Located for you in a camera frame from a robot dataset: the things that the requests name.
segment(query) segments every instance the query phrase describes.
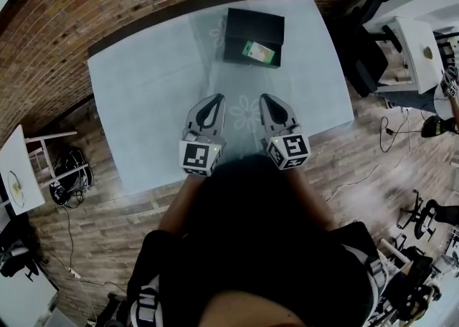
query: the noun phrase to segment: person's arm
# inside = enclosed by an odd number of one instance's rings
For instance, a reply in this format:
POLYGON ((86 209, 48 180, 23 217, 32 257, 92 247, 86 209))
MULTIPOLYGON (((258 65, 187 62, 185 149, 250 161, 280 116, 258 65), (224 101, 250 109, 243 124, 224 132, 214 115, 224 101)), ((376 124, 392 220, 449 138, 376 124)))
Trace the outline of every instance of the person's arm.
POLYGON ((455 97, 450 96, 451 109, 453 109, 454 120, 456 121, 456 126, 459 129, 459 106, 458 101, 455 97))
POLYGON ((185 235, 186 220, 191 206, 205 180, 206 176, 187 176, 179 193, 161 219, 158 230, 163 230, 177 237, 185 235))
POLYGON ((283 174, 309 218, 326 231, 337 229, 338 226, 330 207, 328 207, 325 199, 309 184, 304 173, 299 169, 287 169, 283 171, 283 174))

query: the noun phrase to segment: brick wall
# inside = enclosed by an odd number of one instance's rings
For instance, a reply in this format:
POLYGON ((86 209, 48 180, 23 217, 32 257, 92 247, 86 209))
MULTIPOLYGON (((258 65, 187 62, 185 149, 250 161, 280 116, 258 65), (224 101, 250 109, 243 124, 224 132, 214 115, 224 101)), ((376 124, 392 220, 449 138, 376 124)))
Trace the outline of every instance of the brick wall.
MULTIPOLYGON (((33 133, 92 93, 86 64, 90 45, 181 1, 185 0, 9 2, 0 14, 0 144, 18 123, 33 133)), ((349 1, 316 3, 327 14, 349 1)))

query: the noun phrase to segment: black shirt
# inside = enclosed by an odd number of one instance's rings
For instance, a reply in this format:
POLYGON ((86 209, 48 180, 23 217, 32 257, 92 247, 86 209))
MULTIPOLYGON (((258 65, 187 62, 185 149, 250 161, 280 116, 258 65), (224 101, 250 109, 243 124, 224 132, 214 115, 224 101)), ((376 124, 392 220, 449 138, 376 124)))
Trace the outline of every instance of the black shirt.
POLYGON ((307 326, 361 326, 371 287, 365 267, 336 234, 308 220, 270 159, 251 156, 218 167, 204 182, 187 236, 147 235, 128 299, 160 275, 165 327, 197 326, 223 290, 272 300, 307 326))

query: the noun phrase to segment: white cable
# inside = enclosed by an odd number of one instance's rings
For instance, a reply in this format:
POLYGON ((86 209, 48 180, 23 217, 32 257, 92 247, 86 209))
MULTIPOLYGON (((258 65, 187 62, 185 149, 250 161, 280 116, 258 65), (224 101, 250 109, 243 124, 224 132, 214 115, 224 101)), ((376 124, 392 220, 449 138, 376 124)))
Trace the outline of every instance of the white cable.
POLYGON ((89 300, 89 303, 90 303, 90 305, 91 305, 91 309, 93 310, 94 321, 97 321, 98 316, 97 316, 97 314, 95 314, 94 305, 93 305, 93 300, 91 299, 89 293, 86 291, 85 286, 83 285, 83 283, 82 283, 80 280, 78 280, 78 279, 77 279, 77 281, 78 281, 78 283, 81 285, 81 287, 83 288, 83 290, 85 291, 85 293, 86 293, 86 295, 87 295, 87 299, 89 300))
POLYGON ((364 181, 366 181, 370 176, 372 176, 372 174, 376 171, 376 169, 378 169, 380 166, 382 166, 383 168, 386 168, 387 170, 389 171, 392 171, 392 170, 395 170, 399 164, 402 162, 402 160, 404 158, 407 158, 410 154, 411 154, 411 130, 410 130, 410 112, 408 111, 408 109, 405 109, 405 111, 407 112, 407 122, 408 122, 408 139, 410 141, 410 150, 408 151, 408 153, 404 156, 401 157, 401 159, 399 160, 399 162, 397 163, 396 166, 394 166, 393 168, 389 168, 385 165, 382 165, 382 164, 378 164, 374 167, 374 169, 370 172, 370 174, 368 176, 366 176, 365 178, 363 178, 362 180, 356 182, 356 183, 350 183, 350 184, 342 184, 340 186, 338 186, 338 188, 336 188, 335 190, 335 193, 333 193, 333 195, 326 200, 326 203, 329 203, 335 196, 336 194, 341 190, 341 188, 344 188, 345 186, 357 186, 359 185, 360 183, 363 183, 364 181))

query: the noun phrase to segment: hardwood floor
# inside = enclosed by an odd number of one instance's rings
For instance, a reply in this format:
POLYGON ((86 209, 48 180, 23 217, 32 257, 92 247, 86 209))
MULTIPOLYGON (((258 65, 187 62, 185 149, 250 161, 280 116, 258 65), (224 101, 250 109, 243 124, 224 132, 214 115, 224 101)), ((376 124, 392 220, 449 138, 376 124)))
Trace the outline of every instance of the hardwood floor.
MULTIPOLYGON (((311 137, 313 156, 305 167, 311 183, 328 199, 342 184, 367 177, 378 164, 393 168, 409 152, 409 135, 400 133, 388 153, 379 148, 379 123, 382 116, 389 119, 389 128, 396 130, 403 120, 399 109, 387 110, 376 97, 359 98, 351 91, 355 121, 347 127, 334 128, 311 137)), ((418 131, 423 123, 418 110, 410 111, 410 128, 418 131)), ((157 228, 162 212, 171 203, 180 183, 153 189, 133 196, 124 196, 108 143, 93 101, 81 107, 60 123, 57 130, 74 126, 79 134, 69 143, 85 153, 94 174, 94 185, 85 193, 77 209, 69 209, 70 231, 74 242, 72 268, 93 283, 108 281, 126 290, 145 235, 157 228)), ((407 131, 405 124, 402 131, 407 131)), ((342 188, 329 202, 340 225, 359 219, 367 225, 378 242, 382 237, 396 236, 401 207, 412 206, 413 189, 425 199, 444 204, 450 198, 457 169, 450 165, 456 148, 456 135, 449 133, 424 139, 411 134, 411 154, 390 171, 377 168, 358 186, 342 188)), ((382 145, 392 140, 384 134, 382 145)), ((57 208, 47 195, 47 203, 30 212, 30 222, 49 259, 44 268, 61 289, 58 307, 79 326, 88 317, 99 314, 108 302, 107 293, 123 292, 113 284, 92 285, 76 281, 65 268, 69 267, 72 243, 67 228, 67 214, 57 208)), ((437 231, 427 243, 414 239, 412 226, 405 233, 407 245, 417 245, 436 257, 446 246, 448 226, 437 224, 437 231)))

